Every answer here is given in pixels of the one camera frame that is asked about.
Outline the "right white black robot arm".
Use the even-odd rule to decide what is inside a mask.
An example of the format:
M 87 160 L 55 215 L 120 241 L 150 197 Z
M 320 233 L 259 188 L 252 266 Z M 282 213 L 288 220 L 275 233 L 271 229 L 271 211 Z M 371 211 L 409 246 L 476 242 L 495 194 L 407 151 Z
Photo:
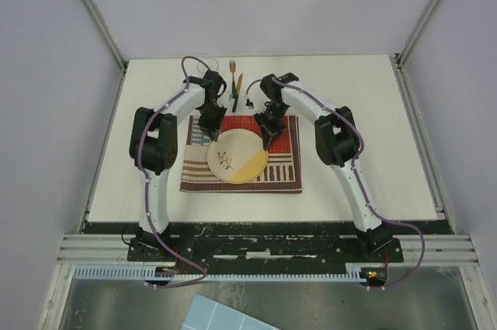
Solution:
M 353 213 L 357 254 L 364 260 L 374 261 L 384 253 L 384 246 L 391 242 L 392 236 L 379 216 L 362 174 L 359 156 L 364 142 L 352 111 L 346 106 L 337 108 L 324 104 L 306 91 L 293 73 L 280 77 L 270 74 L 258 83 L 268 99 L 265 110 L 254 115 L 263 148 L 269 150 L 285 130 L 283 117 L 289 108 L 314 125 L 317 155 L 339 179 Z

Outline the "patchwork patterned placemat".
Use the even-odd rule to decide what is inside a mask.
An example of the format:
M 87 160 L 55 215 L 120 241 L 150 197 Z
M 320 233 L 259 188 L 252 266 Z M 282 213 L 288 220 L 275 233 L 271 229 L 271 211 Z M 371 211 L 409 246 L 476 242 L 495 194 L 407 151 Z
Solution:
M 262 174 L 246 184 L 229 184 L 218 179 L 207 164 L 211 140 L 191 116 L 186 137 L 180 189 L 195 193 L 302 193 L 299 122 L 285 116 L 285 131 L 269 150 L 269 161 Z

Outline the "cream yellow ceramic plate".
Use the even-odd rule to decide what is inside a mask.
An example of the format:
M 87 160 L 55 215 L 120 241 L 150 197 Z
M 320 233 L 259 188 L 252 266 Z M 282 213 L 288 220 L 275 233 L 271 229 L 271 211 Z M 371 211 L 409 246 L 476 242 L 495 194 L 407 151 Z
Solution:
M 230 184 L 244 184 L 257 179 L 268 161 L 269 152 L 263 149 L 262 138 L 245 129 L 220 134 L 207 151 L 210 171 L 222 182 Z

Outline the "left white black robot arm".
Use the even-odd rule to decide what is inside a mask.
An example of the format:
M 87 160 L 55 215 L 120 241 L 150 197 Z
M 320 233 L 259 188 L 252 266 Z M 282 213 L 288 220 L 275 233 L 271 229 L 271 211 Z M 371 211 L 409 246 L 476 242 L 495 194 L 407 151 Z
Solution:
M 216 71 L 188 77 L 183 87 L 157 109 L 141 107 L 134 114 L 129 154 L 142 172 L 144 211 L 137 229 L 137 240 L 153 259 L 163 260 L 172 250 L 165 237 L 169 226 L 167 183 L 179 152 L 178 125 L 193 111 L 200 112 L 199 127 L 216 141 L 227 109 L 217 104 L 227 84 Z

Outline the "clear drinking glass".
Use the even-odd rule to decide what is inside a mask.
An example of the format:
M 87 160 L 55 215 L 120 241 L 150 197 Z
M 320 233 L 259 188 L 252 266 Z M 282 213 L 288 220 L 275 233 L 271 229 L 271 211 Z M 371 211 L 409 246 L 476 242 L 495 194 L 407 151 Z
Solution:
M 201 58 L 200 61 L 197 62 L 196 68 L 202 75 L 204 75 L 207 71 L 218 72 L 219 62 L 216 58 L 212 57 Z

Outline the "green handled fork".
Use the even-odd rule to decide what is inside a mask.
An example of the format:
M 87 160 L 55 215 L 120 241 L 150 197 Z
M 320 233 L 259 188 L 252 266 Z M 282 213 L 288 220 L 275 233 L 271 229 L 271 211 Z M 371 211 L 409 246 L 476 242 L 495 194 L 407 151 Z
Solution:
M 236 72 L 236 63 L 235 59 L 229 60 L 229 70 L 231 72 L 231 96 L 234 99 L 237 95 L 236 92 L 236 81 L 235 81 L 235 72 Z

